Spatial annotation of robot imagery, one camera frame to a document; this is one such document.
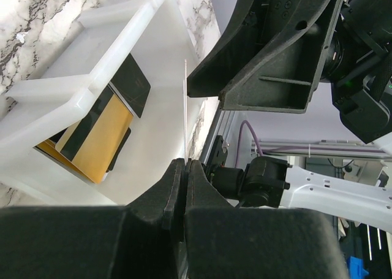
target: purple cable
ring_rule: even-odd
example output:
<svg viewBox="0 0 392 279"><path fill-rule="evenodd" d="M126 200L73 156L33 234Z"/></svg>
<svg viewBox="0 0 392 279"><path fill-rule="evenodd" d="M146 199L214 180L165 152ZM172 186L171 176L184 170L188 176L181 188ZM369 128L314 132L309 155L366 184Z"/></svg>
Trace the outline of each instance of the purple cable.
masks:
<svg viewBox="0 0 392 279"><path fill-rule="evenodd" d="M260 143L258 142L258 138L257 138L257 136L256 136L255 130L253 130L251 124L249 124L249 122L248 122L247 120L244 120L244 121L241 123L241 126L239 127L237 154L236 154L236 156L235 156L235 165L234 165L234 167L237 167L237 165L238 165L239 148L240 148L240 146L241 146L241 136L243 135L243 129L244 129L244 125L245 125L245 124L246 124L247 127L249 128L249 130L250 130L250 132L251 132L251 134L252 134L252 136L253 136L253 139L255 140L256 147L257 147L257 151L258 151L259 155L260 155L260 156L263 155L263 151L262 151L262 148L260 147Z"/></svg>

